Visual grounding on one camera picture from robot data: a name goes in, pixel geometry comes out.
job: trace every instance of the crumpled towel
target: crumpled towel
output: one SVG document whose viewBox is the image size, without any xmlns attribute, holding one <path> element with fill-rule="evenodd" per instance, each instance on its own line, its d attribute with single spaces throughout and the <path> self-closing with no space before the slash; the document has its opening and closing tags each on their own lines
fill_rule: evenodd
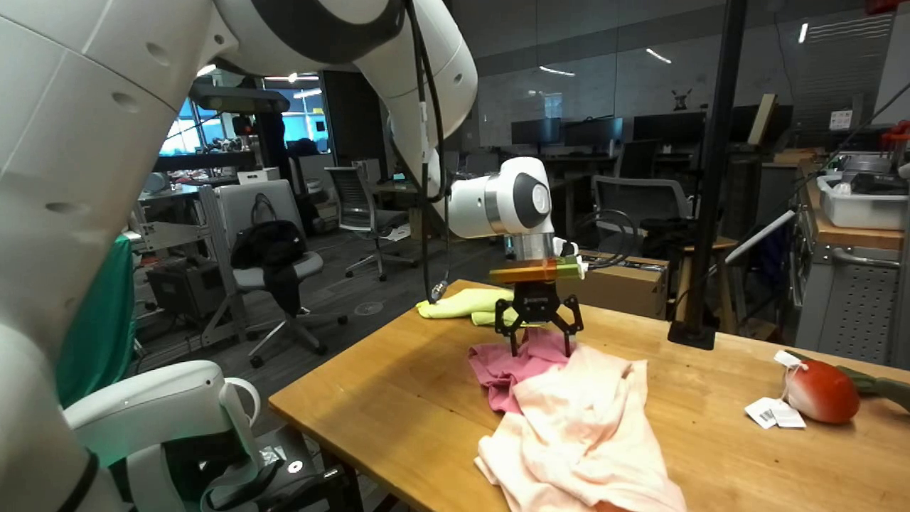
<svg viewBox="0 0 910 512">
<path fill-rule="evenodd" d="M 520 411 L 479 442 L 479 467 L 510 508 L 685 508 L 646 418 L 646 360 L 577 347 L 511 394 Z"/>
<path fill-rule="evenodd" d="M 547 373 L 551 364 L 565 364 L 565 337 L 557 329 L 530 329 L 518 354 L 507 342 L 479 343 L 470 349 L 470 364 L 487 401 L 494 411 L 514 411 L 511 387 L 524 377 Z"/>
<path fill-rule="evenodd" d="M 457 317 L 457 314 L 473 314 L 473 313 L 494 313 L 494 302 L 507 299 L 511 302 L 511 289 L 501 287 L 466 287 L 454 295 L 445 295 L 436 303 L 419 302 L 419 314 L 423 317 Z"/>
</svg>

